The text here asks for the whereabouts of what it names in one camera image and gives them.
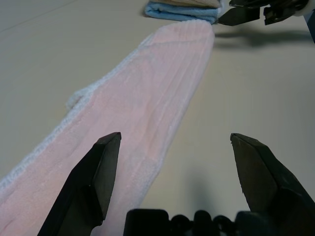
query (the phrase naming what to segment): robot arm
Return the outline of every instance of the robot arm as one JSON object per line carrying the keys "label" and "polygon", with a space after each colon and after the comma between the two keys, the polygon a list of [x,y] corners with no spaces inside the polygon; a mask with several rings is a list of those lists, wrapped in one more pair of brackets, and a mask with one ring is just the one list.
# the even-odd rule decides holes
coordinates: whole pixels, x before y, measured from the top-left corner
{"label": "robot arm", "polygon": [[315,9],[315,0],[231,0],[234,8],[219,18],[219,23],[236,26],[258,20],[264,8],[265,25],[283,21],[290,16],[302,16]]}

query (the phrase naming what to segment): beige towel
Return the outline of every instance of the beige towel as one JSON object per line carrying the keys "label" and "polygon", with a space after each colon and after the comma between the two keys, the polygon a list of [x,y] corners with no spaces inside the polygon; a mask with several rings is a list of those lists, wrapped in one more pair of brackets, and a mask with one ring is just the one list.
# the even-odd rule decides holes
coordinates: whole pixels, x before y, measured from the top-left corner
{"label": "beige towel", "polygon": [[221,7],[219,0],[151,0],[175,6]]}

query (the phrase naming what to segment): fabric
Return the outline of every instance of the fabric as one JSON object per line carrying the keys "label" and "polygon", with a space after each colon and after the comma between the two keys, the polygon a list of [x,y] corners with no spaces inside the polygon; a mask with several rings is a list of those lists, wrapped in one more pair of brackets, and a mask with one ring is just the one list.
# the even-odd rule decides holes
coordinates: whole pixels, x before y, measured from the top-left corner
{"label": "fabric", "polygon": [[145,7],[145,14],[158,19],[187,21],[201,19],[213,24],[221,13],[221,8],[195,6],[175,6],[150,1]]}
{"label": "fabric", "polygon": [[219,0],[151,0],[153,2],[166,3],[175,6],[196,6],[196,7],[221,7]]}
{"label": "fabric", "polygon": [[139,207],[208,64],[206,21],[161,27],[102,79],[76,92],[69,113],[0,182],[0,236],[35,236],[72,168],[98,138],[120,131],[121,147],[105,221],[94,236],[123,234]]}

